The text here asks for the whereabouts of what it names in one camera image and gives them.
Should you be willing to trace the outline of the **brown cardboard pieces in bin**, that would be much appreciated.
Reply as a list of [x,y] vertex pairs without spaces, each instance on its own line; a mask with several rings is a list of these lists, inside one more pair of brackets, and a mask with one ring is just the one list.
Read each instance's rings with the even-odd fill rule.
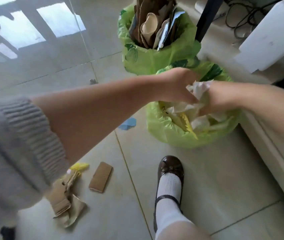
[[176,0],[135,0],[133,8],[128,33],[136,45],[160,51],[180,36],[178,29],[186,12]]

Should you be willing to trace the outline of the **yellow wrapper scrap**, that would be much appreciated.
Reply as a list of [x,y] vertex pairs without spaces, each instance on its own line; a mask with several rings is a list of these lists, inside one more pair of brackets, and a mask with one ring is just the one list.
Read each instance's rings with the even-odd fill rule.
[[76,171],[79,173],[82,173],[83,171],[87,170],[89,168],[89,164],[85,162],[77,162],[74,165],[72,165],[68,170],[67,173],[70,174],[71,171]]

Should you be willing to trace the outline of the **green bag trash bin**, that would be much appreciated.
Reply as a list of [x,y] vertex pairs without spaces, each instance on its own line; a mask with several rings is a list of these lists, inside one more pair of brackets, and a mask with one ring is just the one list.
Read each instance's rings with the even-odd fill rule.
[[[199,82],[227,81],[232,82],[232,78],[224,68],[212,62],[188,59],[176,61],[165,68],[157,71],[156,74],[168,71],[172,68],[188,68],[200,76]],[[160,142],[183,148],[195,148],[207,145],[231,133],[239,123],[240,110],[235,109],[225,112],[227,121],[216,122],[212,119],[204,121],[204,124],[191,123],[193,131],[196,133],[196,140],[189,132],[185,132],[176,126],[165,113],[161,106],[169,102],[155,101],[146,105],[146,125],[148,132]]]

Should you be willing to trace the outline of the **person's leg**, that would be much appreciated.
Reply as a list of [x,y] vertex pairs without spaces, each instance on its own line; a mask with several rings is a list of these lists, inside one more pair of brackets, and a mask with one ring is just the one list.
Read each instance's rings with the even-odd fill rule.
[[155,240],[212,240],[191,222],[177,221],[156,233]]

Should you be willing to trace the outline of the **person's right forearm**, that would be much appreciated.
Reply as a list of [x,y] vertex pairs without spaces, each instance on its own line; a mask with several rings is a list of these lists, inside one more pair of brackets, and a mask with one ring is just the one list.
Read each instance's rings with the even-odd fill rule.
[[284,89],[273,85],[237,83],[238,104],[284,137]]

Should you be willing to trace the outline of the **brown leather shoe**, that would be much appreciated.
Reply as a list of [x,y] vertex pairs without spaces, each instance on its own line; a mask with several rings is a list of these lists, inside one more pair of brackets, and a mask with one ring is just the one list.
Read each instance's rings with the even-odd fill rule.
[[[176,196],[169,195],[169,194],[158,195],[160,178],[164,174],[167,174],[167,173],[172,173],[179,178],[180,183],[181,183],[180,198],[178,198]],[[156,207],[157,207],[157,203],[160,200],[162,200],[162,199],[172,200],[178,206],[178,209],[180,210],[180,212],[183,213],[182,210],[181,210],[181,199],[182,199],[182,192],[183,192],[183,184],[184,184],[184,169],[183,169],[183,165],[182,165],[180,159],[178,159],[177,157],[172,156],[172,155],[167,155],[164,158],[162,158],[160,163],[159,163],[158,171],[157,171],[157,191],[156,191],[156,199],[155,199],[154,212],[153,212],[153,228],[154,228],[155,233],[158,230],[158,226],[157,226],[157,222],[156,222]]]

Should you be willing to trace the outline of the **green bag bin with cardboard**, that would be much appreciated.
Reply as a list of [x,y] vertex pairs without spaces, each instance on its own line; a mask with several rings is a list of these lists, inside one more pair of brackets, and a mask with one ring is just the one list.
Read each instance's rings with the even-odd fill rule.
[[129,35],[129,27],[134,17],[134,5],[121,10],[118,18],[118,38],[123,45],[122,61],[127,72],[136,75],[152,75],[168,65],[194,58],[201,49],[195,40],[196,26],[187,13],[178,18],[177,39],[160,51],[145,49],[135,44]]

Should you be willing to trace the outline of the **person's left hand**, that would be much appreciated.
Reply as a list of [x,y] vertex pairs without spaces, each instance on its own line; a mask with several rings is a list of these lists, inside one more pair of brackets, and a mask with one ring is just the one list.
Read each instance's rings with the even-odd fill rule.
[[196,97],[187,89],[199,80],[199,76],[187,68],[173,68],[154,75],[153,101],[197,103]]

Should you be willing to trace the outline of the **torn brown cardboard scraps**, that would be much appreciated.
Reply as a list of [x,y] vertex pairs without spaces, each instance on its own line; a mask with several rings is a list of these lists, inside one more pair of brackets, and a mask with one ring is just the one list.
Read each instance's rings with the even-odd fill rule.
[[87,207],[87,204],[72,192],[72,187],[80,175],[80,171],[68,169],[65,175],[53,183],[52,190],[45,196],[54,212],[54,221],[64,229],[75,224]]

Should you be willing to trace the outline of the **person's left forearm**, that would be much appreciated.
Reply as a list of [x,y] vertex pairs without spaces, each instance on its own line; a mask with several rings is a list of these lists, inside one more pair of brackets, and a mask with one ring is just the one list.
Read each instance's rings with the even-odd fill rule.
[[164,94],[158,76],[139,76],[36,96],[73,165],[148,102]]

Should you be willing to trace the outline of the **person's right hand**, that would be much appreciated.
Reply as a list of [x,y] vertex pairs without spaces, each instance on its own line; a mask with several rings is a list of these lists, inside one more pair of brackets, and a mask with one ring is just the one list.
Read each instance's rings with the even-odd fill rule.
[[213,81],[207,90],[208,101],[200,109],[199,115],[226,112],[241,107],[241,89],[236,82]]

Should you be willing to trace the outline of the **white sock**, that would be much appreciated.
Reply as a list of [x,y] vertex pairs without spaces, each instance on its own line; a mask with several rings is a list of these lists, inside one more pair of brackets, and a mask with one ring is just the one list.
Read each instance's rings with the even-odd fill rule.
[[158,240],[160,233],[169,225],[175,222],[188,222],[180,209],[182,183],[180,178],[173,173],[160,175],[155,201],[155,240]]

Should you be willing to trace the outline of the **black table leg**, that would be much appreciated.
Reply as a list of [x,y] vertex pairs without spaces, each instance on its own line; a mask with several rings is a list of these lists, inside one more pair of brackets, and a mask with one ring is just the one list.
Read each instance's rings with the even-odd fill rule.
[[208,0],[196,25],[195,40],[201,43],[224,0]]

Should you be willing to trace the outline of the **white paper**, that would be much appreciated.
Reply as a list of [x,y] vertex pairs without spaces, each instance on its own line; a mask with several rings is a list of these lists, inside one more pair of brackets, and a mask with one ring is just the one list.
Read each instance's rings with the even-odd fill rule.
[[165,104],[164,111],[172,119],[175,124],[182,124],[182,113],[185,113],[190,123],[205,124],[204,121],[209,119],[222,123],[227,121],[228,116],[226,113],[210,113],[206,115],[200,115],[200,110],[208,102],[208,90],[211,85],[211,81],[194,82],[192,85],[188,85],[186,88],[189,93],[196,98],[195,103],[187,102],[171,102]]

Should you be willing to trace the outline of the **blue paper scrap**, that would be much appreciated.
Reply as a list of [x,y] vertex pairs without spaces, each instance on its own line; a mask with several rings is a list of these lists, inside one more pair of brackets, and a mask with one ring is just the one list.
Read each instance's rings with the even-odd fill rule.
[[134,117],[130,117],[127,120],[125,120],[121,125],[118,126],[118,129],[127,131],[129,129],[132,129],[136,126],[137,120]]

